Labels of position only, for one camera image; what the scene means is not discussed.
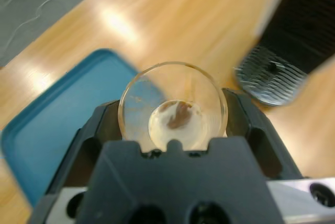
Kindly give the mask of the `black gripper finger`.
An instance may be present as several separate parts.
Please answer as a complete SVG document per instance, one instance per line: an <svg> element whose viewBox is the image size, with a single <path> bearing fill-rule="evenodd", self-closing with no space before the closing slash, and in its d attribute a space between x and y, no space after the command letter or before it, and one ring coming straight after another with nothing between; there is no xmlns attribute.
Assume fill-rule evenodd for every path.
<svg viewBox="0 0 335 224"><path fill-rule="evenodd" d="M105 142L122 139L118 124L119 101L99 105L75 133L45 194L64 187L85 187Z"/></svg>
<svg viewBox="0 0 335 224"><path fill-rule="evenodd" d="M267 116L239 91L224 88L228 105L227 136L246 139L264 176L269 180L298 180L303 176Z"/></svg>

